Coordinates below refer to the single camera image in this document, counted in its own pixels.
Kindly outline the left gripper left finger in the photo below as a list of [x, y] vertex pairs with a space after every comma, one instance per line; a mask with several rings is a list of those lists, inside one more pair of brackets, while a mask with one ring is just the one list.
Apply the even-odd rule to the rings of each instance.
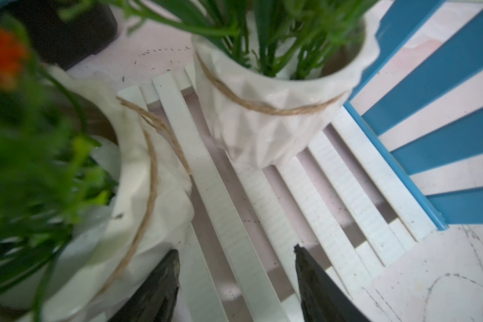
[[129, 301], [110, 319], [118, 322], [171, 321], [179, 291], [180, 260], [171, 250]]

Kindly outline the orange flower pot front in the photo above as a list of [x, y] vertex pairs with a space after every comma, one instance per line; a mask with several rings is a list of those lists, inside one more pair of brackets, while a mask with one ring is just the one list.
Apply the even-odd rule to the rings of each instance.
[[44, 64], [0, 16], [0, 321], [111, 321], [194, 209], [166, 124]]

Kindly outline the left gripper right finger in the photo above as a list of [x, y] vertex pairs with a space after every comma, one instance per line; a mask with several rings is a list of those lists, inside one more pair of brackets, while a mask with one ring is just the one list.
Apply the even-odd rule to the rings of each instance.
[[369, 322], [308, 253], [296, 245], [295, 268], [303, 318], [308, 322]]

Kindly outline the red flower pot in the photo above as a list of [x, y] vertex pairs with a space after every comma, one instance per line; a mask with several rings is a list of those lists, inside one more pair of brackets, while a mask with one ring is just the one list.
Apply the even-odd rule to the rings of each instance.
[[374, 1], [112, 1], [138, 25], [192, 36], [215, 144], [262, 169], [302, 152], [377, 59]]

